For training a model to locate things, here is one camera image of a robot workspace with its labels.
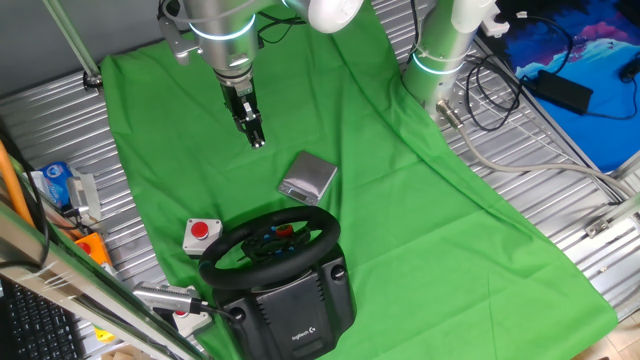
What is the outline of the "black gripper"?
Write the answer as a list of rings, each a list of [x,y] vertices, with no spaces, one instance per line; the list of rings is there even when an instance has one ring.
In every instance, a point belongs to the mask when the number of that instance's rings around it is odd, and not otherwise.
[[[247,136],[251,146],[260,148],[265,145],[265,136],[254,81],[243,81],[238,86],[239,90],[233,85],[221,85],[225,106],[231,112],[237,129]]]

